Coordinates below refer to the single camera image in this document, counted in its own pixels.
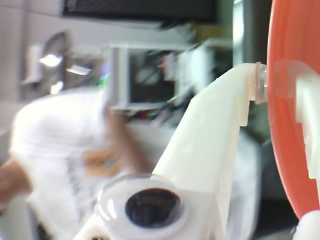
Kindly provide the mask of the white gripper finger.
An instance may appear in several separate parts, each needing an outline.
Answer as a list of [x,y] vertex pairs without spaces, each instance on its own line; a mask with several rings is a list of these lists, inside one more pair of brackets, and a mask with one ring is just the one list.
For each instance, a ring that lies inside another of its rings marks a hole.
[[239,131],[266,100],[266,68],[240,64],[193,97],[153,172],[109,182],[75,238],[225,239]]
[[308,177],[320,178],[320,75],[298,60],[276,66],[274,95],[291,101],[289,120],[301,125]]

